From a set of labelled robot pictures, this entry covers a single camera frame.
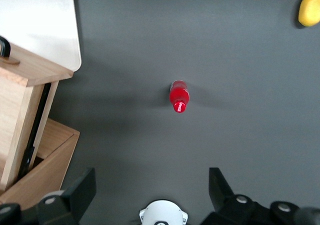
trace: dark gray surface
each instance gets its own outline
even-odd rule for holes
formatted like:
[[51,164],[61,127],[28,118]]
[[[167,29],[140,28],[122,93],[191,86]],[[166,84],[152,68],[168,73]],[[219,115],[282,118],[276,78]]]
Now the dark gray surface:
[[77,0],[82,67],[50,117],[81,132],[63,186],[96,168],[81,224],[137,225],[169,199],[197,225],[209,167],[263,206],[320,207],[320,25],[298,25],[300,1]]

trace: red bottle cap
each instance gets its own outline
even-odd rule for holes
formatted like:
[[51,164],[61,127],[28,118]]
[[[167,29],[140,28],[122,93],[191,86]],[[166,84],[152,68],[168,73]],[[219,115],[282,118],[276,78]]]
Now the red bottle cap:
[[177,113],[183,113],[190,99],[187,84],[182,80],[174,81],[171,84],[169,99],[173,109]]

